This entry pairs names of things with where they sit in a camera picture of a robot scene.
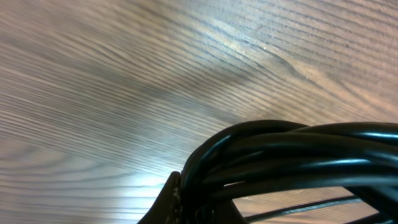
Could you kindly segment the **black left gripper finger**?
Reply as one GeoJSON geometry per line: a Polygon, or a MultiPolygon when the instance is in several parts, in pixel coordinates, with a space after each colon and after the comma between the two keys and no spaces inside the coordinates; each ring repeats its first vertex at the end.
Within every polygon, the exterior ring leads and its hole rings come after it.
{"type": "Polygon", "coordinates": [[[193,217],[190,221],[181,206],[180,178],[181,174],[177,171],[169,175],[154,204],[138,221],[138,224],[246,224],[245,219],[231,200],[217,205],[209,215],[193,217]]]}

